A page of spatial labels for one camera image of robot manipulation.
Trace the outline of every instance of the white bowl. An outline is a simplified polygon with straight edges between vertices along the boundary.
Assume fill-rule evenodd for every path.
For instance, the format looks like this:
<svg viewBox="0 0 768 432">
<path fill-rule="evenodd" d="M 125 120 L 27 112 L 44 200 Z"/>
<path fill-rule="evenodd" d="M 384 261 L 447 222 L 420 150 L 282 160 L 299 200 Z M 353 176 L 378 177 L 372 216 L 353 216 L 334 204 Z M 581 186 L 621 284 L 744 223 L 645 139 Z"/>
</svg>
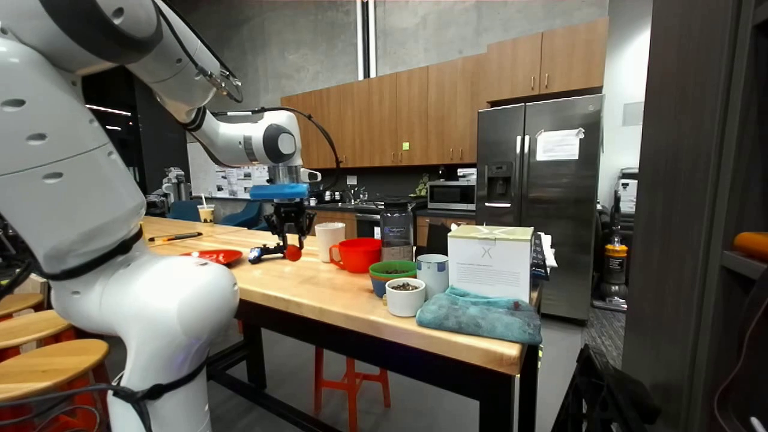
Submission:
<svg viewBox="0 0 768 432">
<path fill-rule="evenodd" d="M 387 309 L 393 318 L 416 318 L 417 308 L 428 301 L 428 286 L 420 279 L 389 279 L 387 280 Z"/>
</svg>

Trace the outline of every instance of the floor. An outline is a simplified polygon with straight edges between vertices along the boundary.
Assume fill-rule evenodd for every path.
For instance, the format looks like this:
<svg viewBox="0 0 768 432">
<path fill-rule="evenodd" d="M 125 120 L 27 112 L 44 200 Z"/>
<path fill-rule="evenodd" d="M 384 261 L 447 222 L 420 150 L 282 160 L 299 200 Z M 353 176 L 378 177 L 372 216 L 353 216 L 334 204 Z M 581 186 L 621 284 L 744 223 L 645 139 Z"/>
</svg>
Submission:
<svg viewBox="0 0 768 432">
<path fill-rule="evenodd" d="M 538 432 L 551 429 L 561 396 L 573 374 L 576 352 L 582 344 L 600 346 L 620 364 L 624 314 L 593 309 L 588 326 L 545 320 L 542 370 L 538 385 Z M 225 332 L 215 346 L 225 346 L 237 332 Z M 312 410 L 312 346 L 264 332 L 269 391 L 296 409 Z M 111 370 L 119 364 L 119 348 L 112 351 Z M 340 373 L 340 358 L 326 352 L 326 374 Z M 478 428 L 478 403 L 399 374 L 390 380 L 390 409 L 382 406 L 377 385 L 360 391 L 362 432 L 468 432 Z M 208 385 L 213 432 L 293 432 L 280 418 L 252 406 L 219 385 Z M 338 391 L 324 394 L 321 420 L 345 429 L 345 400 Z"/>
</svg>

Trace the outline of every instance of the wooden cabinet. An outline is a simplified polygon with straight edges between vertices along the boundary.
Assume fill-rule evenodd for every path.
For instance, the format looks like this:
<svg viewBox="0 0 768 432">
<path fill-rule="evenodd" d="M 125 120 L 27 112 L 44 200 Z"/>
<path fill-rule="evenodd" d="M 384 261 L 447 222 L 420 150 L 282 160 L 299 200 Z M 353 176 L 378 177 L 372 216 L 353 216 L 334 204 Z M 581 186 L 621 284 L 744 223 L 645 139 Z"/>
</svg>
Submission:
<svg viewBox="0 0 768 432">
<path fill-rule="evenodd" d="M 605 48 L 608 20 L 545 32 L 538 91 L 600 90 Z"/>
<path fill-rule="evenodd" d="M 344 168 L 478 160 L 478 110 L 486 102 L 602 87 L 608 22 L 491 44 L 430 67 L 285 97 L 328 129 Z M 303 123 L 308 168 L 334 168 L 321 134 Z"/>
<path fill-rule="evenodd" d="M 357 219 L 353 212 L 324 212 L 315 210 L 315 226 L 326 222 L 344 222 L 345 223 L 345 237 L 357 237 Z"/>
<path fill-rule="evenodd" d="M 561 26 L 486 48 L 479 75 L 485 102 L 600 90 L 608 20 Z"/>
<path fill-rule="evenodd" d="M 479 73 L 485 102 L 509 102 L 538 94 L 542 37 L 510 38 L 486 45 Z"/>
<path fill-rule="evenodd" d="M 474 226 L 474 216 L 416 216 L 416 237 L 412 242 L 417 247 L 428 247 L 428 237 L 430 237 L 430 226 L 431 223 L 441 223 L 441 226 L 450 226 L 450 223 L 458 223 L 458 226 Z"/>
<path fill-rule="evenodd" d="M 320 91 L 308 91 L 308 94 L 296 94 L 285 97 L 282 106 L 299 110 L 309 116 L 315 123 L 328 129 L 326 126 L 326 90 Z M 303 159 L 308 168 L 334 168 L 334 151 L 328 150 L 328 142 L 320 134 L 320 129 L 299 118 L 299 134 L 303 134 Z"/>
<path fill-rule="evenodd" d="M 420 164 L 478 160 L 479 60 L 470 56 L 430 67 L 428 146 L 416 150 Z"/>
</svg>

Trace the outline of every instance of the concrete floor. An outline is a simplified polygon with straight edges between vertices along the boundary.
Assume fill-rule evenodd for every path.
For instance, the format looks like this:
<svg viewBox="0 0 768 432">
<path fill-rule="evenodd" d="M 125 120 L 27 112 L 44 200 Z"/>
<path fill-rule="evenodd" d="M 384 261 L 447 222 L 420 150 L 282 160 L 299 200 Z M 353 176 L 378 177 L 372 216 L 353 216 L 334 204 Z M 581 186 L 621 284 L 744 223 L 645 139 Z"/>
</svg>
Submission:
<svg viewBox="0 0 768 432">
<path fill-rule="evenodd" d="M 538 429 L 551 429 L 561 396 L 576 368 L 576 352 L 585 344 L 585 326 L 545 320 L 545 358 L 538 385 Z M 296 409 L 312 410 L 312 346 L 264 332 L 269 391 Z M 326 352 L 326 374 L 340 373 L 340 355 Z M 360 391 L 362 432 L 470 432 L 478 429 L 478 403 L 399 374 L 390 380 L 390 409 L 382 406 L 377 385 Z M 215 432 L 290 432 L 293 424 L 252 406 L 250 400 L 208 385 Z M 326 391 L 321 420 L 345 429 L 345 400 Z"/>
</svg>

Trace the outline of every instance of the white box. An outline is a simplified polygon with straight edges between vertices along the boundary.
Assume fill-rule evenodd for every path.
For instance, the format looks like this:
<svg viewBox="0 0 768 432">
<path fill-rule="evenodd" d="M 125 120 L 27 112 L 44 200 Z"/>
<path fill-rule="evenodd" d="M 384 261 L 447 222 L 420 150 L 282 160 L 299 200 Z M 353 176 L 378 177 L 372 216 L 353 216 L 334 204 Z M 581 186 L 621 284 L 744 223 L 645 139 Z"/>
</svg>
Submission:
<svg viewBox="0 0 768 432">
<path fill-rule="evenodd" d="M 448 284 L 531 302 L 531 226 L 458 226 L 448 234 Z"/>
</svg>

